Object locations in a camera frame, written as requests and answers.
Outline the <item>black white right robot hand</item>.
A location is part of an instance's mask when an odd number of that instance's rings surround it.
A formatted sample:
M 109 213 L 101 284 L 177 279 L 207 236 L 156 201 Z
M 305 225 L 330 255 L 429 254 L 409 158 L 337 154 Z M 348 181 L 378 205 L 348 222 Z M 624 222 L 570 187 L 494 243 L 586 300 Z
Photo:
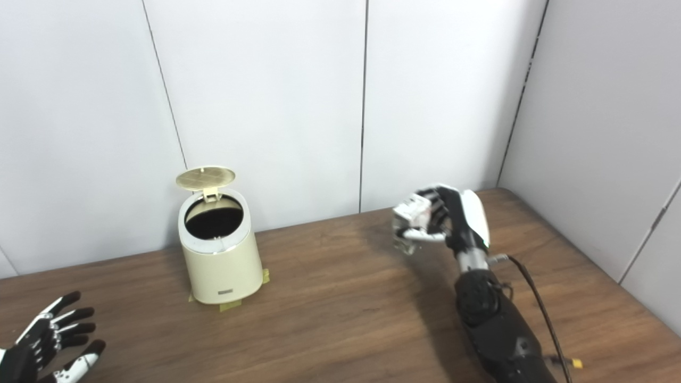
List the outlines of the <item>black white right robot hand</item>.
M 489 254 L 489 227 L 480 198 L 470 189 L 433 184 L 393 208 L 393 237 L 413 253 L 416 243 L 445 243 L 455 254 Z

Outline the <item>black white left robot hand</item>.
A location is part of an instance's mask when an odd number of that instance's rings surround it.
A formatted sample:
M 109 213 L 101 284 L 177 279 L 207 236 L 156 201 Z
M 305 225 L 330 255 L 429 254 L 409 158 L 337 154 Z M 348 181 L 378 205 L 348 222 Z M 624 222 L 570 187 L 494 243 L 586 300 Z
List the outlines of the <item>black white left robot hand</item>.
M 81 297 L 80 291 L 74 291 L 57 298 L 32 319 L 11 347 L 1 350 L 2 382 L 79 382 L 92 370 L 106 347 L 103 340 L 88 339 L 96 324 L 85 319 L 95 310 L 82 307 L 65 311 Z M 76 358 L 39 376 L 59 352 L 78 346 L 85 349 Z

